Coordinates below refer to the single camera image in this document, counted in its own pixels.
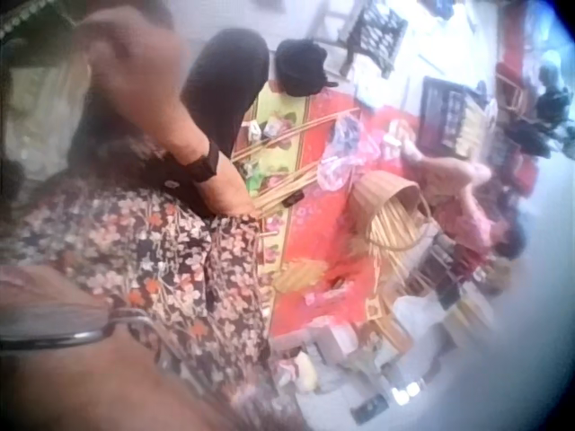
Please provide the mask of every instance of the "pink clothing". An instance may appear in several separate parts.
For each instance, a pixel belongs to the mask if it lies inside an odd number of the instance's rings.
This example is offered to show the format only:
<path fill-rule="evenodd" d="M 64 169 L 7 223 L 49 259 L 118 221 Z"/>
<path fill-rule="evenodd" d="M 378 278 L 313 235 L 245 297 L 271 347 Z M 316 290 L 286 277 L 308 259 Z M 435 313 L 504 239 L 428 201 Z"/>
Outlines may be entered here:
<path fill-rule="evenodd" d="M 436 206 L 433 217 L 441 226 L 443 232 L 458 244 L 480 254 L 489 251 L 491 246 L 491 227 L 493 222 L 487 218 L 483 210 L 477 206 L 474 214 L 466 214 L 457 198 Z"/>

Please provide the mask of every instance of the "floral fabric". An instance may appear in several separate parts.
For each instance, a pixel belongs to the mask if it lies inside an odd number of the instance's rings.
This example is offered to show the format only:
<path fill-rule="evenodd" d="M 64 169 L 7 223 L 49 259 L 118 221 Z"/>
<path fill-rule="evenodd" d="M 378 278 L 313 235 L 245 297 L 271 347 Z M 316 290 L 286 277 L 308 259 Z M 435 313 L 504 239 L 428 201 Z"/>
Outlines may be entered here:
<path fill-rule="evenodd" d="M 112 306 L 146 310 L 183 347 L 189 369 L 225 389 L 245 378 L 267 346 L 257 234 L 249 216 L 206 221 L 160 191 L 94 192 L 76 179 L 25 218 L 14 257 L 52 265 Z"/>

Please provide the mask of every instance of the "black hair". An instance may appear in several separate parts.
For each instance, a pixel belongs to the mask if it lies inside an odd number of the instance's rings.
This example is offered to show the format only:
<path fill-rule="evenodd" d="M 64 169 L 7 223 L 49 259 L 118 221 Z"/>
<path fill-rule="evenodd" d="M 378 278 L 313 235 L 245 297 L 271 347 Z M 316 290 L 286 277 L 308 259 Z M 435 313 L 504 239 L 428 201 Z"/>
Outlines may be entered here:
<path fill-rule="evenodd" d="M 519 222 L 517 215 L 509 219 L 509 229 L 507 230 L 506 240 L 495 244 L 493 249 L 500 256 L 509 260 L 518 258 L 527 244 L 526 231 Z"/>

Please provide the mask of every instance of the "black hat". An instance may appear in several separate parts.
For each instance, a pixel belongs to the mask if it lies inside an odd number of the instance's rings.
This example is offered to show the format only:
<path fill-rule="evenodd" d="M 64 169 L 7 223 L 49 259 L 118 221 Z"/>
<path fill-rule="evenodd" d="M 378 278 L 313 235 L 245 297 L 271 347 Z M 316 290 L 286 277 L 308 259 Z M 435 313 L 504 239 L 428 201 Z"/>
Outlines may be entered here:
<path fill-rule="evenodd" d="M 283 90 L 293 97 L 319 93 L 330 83 L 323 70 L 327 51 L 312 40 L 284 40 L 276 51 L 276 76 Z"/>

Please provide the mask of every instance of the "hand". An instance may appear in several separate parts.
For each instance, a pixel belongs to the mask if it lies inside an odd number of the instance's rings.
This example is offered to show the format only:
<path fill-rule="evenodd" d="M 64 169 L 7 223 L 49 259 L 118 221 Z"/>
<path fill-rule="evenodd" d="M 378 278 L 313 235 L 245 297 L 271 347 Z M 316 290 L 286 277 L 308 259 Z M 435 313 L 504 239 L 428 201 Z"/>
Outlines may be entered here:
<path fill-rule="evenodd" d="M 129 6 L 93 13 L 77 29 L 93 81 L 118 112 L 158 140 L 187 112 L 180 102 L 184 45 Z"/>

